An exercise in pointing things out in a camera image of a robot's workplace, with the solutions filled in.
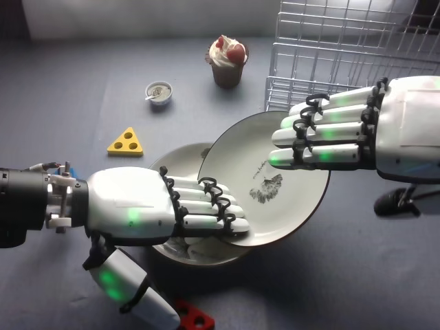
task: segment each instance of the wire basket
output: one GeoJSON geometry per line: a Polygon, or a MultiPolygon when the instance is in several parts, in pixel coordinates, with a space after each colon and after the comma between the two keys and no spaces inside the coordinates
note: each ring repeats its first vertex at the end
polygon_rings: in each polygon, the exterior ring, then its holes
{"type": "Polygon", "coordinates": [[[265,110],[371,86],[382,76],[437,75],[440,3],[430,6],[427,15],[417,0],[282,1],[265,110]]]}

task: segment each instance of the gray tablecloth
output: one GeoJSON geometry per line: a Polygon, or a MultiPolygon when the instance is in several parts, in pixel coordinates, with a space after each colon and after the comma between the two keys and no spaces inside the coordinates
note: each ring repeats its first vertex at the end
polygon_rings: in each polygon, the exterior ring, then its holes
{"type": "MultiPolygon", "coordinates": [[[[210,42],[0,45],[0,166],[69,160],[87,178],[216,140],[262,111],[272,41],[246,40],[250,60],[234,91],[212,81],[204,63],[210,42]],[[154,80],[174,87],[165,109],[144,101],[154,80]],[[127,127],[144,157],[108,158],[106,148],[127,127]]],[[[218,330],[438,329],[440,220],[377,218],[373,202],[398,186],[373,171],[332,173],[321,206],[297,233],[224,267],[182,267],[149,249],[127,250],[218,330]]],[[[149,329],[120,315],[82,269],[89,247],[83,229],[44,229],[0,250],[2,330],[149,329]]]]}

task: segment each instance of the white wall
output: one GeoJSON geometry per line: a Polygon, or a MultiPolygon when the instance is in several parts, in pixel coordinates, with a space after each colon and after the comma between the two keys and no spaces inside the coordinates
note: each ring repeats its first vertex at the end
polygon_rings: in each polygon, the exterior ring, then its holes
{"type": "Polygon", "coordinates": [[[33,39],[273,36],[280,0],[23,0],[33,39]]]}

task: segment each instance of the robotic hand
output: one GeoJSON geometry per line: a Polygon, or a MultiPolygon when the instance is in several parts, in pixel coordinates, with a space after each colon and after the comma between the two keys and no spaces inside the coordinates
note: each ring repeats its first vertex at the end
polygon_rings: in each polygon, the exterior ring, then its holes
{"type": "Polygon", "coordinates": [[[374,87],[309,96],[273,134],[280,149],[269,154],[269,163],[283,169],[376,169],[384,179],[413,184],[378,200],[376,213],[420,213],[426,197],[440,194],[440,186],[433,186],[440,184],[439,105],[436,76],[389,83],[381,78],[374,87]]]}
{"type": "Polygon", "coordinates": [[[24,243],[26,230],[84,226],[91,238],[83,267],[120,306],[159,329],[176,329],[177,312],[151,287],[147,273],[115,245],[155,245],[170,237],[239,235],[249,230],[243,210],[213,178],[167,177],[145,168],[111,168],[87,181],[50,175],[57,163],[27,170],[0,168],[0,242],[24,243]]]}

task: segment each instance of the cupcake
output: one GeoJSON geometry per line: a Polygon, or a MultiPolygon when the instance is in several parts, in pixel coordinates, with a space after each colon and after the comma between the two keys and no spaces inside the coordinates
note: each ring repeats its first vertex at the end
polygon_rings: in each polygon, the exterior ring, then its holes
{"type": "Polygon", "coordinates": [[[209,47],[206,61],[211,64],[214,81],[222,88],[234,88],[241,79],[249,50],[237,40],[221,36],[209,47]]]}

